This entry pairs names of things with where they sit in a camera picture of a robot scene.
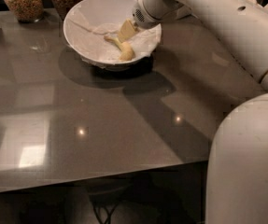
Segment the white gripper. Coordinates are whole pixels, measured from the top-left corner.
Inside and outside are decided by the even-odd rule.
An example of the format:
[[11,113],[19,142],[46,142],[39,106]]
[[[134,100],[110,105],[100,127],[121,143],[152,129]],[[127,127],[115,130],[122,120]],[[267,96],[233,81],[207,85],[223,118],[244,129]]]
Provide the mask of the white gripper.
[[[134,23],[140,28],[151,29],[173,19],[182,7],[176,0],[137,0],[132,10]],[[133,22],[127,19],[120,27],[117,37],[120,42],[124,42],[136,33]]]

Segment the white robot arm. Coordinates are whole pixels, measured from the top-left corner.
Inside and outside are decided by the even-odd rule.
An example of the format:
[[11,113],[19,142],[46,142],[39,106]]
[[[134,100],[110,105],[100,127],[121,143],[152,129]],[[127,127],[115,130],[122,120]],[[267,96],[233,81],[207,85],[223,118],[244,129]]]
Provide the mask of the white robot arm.
[[268,224],[268,4],[256,0],[138,0],[136,24],[152,28],[184,8],[265,89],[222,121],[210,150],[205,224]]

